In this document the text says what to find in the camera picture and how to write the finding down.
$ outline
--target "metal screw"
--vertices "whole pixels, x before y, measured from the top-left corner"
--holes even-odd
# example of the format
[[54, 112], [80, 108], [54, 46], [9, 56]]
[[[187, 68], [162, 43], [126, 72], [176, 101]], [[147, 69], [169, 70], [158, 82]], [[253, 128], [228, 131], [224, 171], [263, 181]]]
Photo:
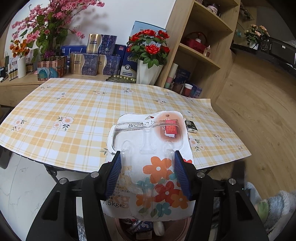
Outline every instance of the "metal screw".
[[199, 177], [199, 178], [203, 178], [203, 177], [205, 177], [205, 174], [204, 174], [203, 172], [198, 172], [196, 175], [197, 175], [197, 177]]
[[236, 184], [236, 180], [233, 179], [233, 178], [230, 178], [230, 179], [228, 180], [228, 182], [229, 182], [231, 185]]
[[64, 177], [59, 180], [60, 184], [65, 184], [66, 182], [67, 182], [67, 179]]
[[91, 177], [93, 177], [93, 178], [98, 177], [98, 176], [99, 176], [98, 172], [92, 172], [91, 173]]

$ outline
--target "white vase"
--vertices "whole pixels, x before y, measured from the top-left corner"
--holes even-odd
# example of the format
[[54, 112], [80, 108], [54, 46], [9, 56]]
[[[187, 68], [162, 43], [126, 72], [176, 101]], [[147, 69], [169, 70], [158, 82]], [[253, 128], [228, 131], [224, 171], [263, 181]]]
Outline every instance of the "white vase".
[[163, 65], [156, 66], [155, 64], [148, 68], [148, 64], [143, 64], [142, 60], [138, 60], [138, 68], [137, 68], [137, 84], [143, 85], [154, 85]]
[[26, 57], [21, 57], [17, 60], [17, 72], [18, 72], [18, 77], [23, 78], [26, 76], [27, 71], [26, 71]]
[[256, 49], [256, 50], [258, 50], [258, 46], [259, 46], [259, 44], [258, 43], [255, 43], [253, 41], [251, 41], [250, 42], [250, 45], [249, 45], [250, 48]]

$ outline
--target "red basket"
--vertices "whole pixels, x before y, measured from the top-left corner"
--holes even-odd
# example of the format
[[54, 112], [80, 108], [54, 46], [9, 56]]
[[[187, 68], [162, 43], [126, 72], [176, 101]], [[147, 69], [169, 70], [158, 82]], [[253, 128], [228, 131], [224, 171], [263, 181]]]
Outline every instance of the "red basket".
[[[205, 38], [205, 44], [203, 45], [202, 43], [199, 43], [198, 41], [195, 40], [195, 38], [194, 39], [189, 38], [189, 36], [193, 34], [197, 34], [198, 38], [200, 37], [200, 35], [203, 35], [203, 37]], [[181, 43], [187, 45], [188, 47], [194, 49], [197, 52], [200, 52], [201, 54], [203, 54], [205, 48], [209, 46], [207, 43], [207, 37], [202, 32], [192, 32], [188, 34], [186, 37], [183, 38]]]

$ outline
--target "tablecloth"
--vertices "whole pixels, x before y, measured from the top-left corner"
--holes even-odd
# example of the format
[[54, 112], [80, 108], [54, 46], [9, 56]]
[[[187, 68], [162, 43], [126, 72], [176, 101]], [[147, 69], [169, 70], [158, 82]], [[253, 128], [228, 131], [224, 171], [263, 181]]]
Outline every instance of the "tablecloth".
[[209, 99], [151, 85], [52, 78], [25, 97], [0, 125], [0, 145], [24, 157], [70, 170], [97, 171], [106, 140], [123, 114], [175, 110], [195, 123], [188, 133], [197, 169], [251, 155]]

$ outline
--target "white marble floor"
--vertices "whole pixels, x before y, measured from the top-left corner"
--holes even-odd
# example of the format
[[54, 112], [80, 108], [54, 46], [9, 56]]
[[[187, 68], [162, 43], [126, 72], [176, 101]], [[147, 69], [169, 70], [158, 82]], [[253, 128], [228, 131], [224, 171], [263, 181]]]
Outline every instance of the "white marble floor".
[[[57, 178], [70, 181], [85, 177], [77, 172], [58, 172]], [[0, 168], [0, 210], [22, 241], [44, 200], [55, 185], [42, 164], [12, 154], [6, 169]], [[77, 215], [82, 216], [81, 199], [77, 199]], [[114, 219], [105, 217], [112, 241], [123, 241], [116, 231]]]

